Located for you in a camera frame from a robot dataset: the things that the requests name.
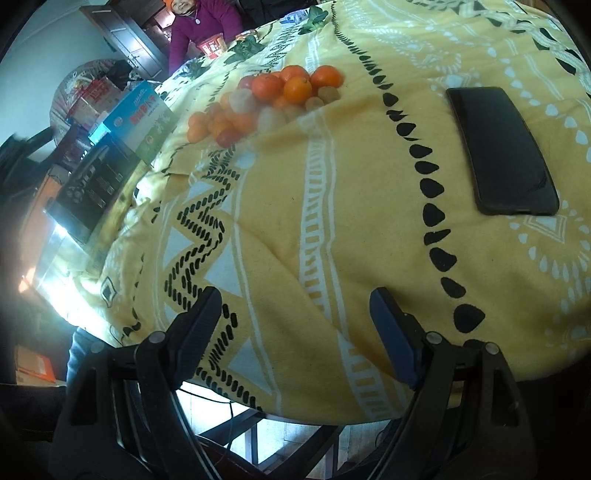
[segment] black phone case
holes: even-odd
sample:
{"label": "black phone case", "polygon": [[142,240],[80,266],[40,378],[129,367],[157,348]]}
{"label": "black phone case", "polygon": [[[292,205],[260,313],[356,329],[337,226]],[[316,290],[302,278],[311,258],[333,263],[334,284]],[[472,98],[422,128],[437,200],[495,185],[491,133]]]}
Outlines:
{"label": "black phone case", "polygon": [[[460,112],[458,111],[460,106],[458,105],[458,103],[455,101],[455,98],[454,98],[454,92],[459,91],[459,90],[479,90],[479,91],[485,91],[485,93],[488,93],[488,94],[493,92],[494,95],[504,96],[505,99],[513,106],[514,113],[521,120],[525,131],[530,136],[531,142],[535,145],[535,148],[537,149],[537,152],[538,152],[540,160],[541,160],[539,166],[542,167],[545,171],[545,175],[547,178],[547,185],[545,186],[545,188],[547,189],[547,195],[545,195],[543,202],[536,203],[533,201],[535,199],[527,197],[526,200],[529,200],[529,202],[524,202],[523,204],[516,205],[515,203],[511,203],[511,202],[493,202],[493,201],[487,201],[482,198],[482,195],[480,193],[479,182],[484,182],[484,181],[486,181],[486,179],[479,179],[476,174],[474,160],[472,157],[473,153],[470,151],[469,142],[468,142],[466,131],[464,128],[464,123],[460,117]],[[456,117],[459,129],[462,132],[462,140],[463,140],[463,143],[465,146],[466,154],[468,155],[468,159],[470,161],[470,167],[471,167],[470,169],[472,171],[472,181],[474,184],[474,197],[475,197],[475,202],[476,202],[476,206],[477,206],[478,210],[481,213],[484,213],[485,215],[523,215],[523,214],[536,215],[536,216],[537,215],[540,215],[540,216],[555,215],[558,212],[558,209],[560,207],[560,201],[558,199],[558,194],[556,193],[556,188],[554,187],[554,182],[552,180],[552,176],[550,175],[550,171],[548,170],[548,167],[546,165],[544,157],[543,157],[543,155],[540,151],[540,148],[537,145],[533,135],[531,134],[530,129],[527,127],[527,124],[523,120],[523,117],[519,113],[519,110],[511,102],[511,99],[505,93],[505,91],[499,87],[468,87],[468,88],[450,88],[450,89],[446,90],[446,93],[447,93],[447,97],[450,101],[450,104],[452,106],[452,110],[454,112],[454,115]]]}

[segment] black clamp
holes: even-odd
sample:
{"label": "black clamp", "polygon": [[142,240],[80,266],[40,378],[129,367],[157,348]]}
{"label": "black clamp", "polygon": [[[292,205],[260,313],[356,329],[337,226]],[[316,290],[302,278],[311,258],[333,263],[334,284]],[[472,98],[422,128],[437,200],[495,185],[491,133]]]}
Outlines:
{"label": "black clamp", "polygon": [[[369,309],[400,381],[415,395],[371,480],[530,480],[534,440],[521,394],[495,343],[452,345],[425,333],[386,288]],[[459,408],[448,408],[463,382]]]}

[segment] person's leg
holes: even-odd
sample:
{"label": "person's leg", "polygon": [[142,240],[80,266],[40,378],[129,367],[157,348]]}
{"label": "person's leg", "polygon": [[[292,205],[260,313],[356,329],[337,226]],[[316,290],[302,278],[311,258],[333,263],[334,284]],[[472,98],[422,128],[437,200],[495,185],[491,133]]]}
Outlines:
{"label": "person's leg", "polygon": [[86,330],[78,327],[72,335],[72,345],[70,347],[70,359],[68,360],[68,372],[66,374],[66,385],[70,386],[84,358],[90,353],[90,347],[95,342],[102,342]]}

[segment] cardboard box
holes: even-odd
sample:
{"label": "cardboard box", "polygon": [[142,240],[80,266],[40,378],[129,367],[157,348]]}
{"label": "cardboard box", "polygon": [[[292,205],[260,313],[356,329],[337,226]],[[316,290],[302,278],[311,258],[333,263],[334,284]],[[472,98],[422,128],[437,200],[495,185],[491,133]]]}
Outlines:
{"label": "cardboard box", "polygon": [[19,376],[25,385],[55,385],[56,376],[53,373],[50,360],[39,353],[18,345],[14,351],[17,365],[17,383]]}
{"label": "cardboard box", "polygon": [[93,80],[69,112],[79,125],[90,131],[103,112],[110,112],[121,98],[121,91],[107,78]]}
{"label": "cardboard box", "polygon": [[111,133],[150,165],[177,121],[177,116],[145,80],[117,104],[90,141],[96,144]]}

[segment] purple sweater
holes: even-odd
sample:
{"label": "purple sweater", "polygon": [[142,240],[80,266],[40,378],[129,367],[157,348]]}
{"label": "purple sweater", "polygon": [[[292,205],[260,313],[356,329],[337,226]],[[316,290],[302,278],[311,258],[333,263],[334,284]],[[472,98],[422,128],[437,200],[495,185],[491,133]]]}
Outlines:
{"label": "purple sweater", "polygon": [[240,32],[242,20],[233,6],[224,0],[197,0],[197,15],[174,19],[170,39],[169,74],[172,75],[184,63],[190,41],[197,45],[217,33],[223,33],[224,40],[231,42]]}

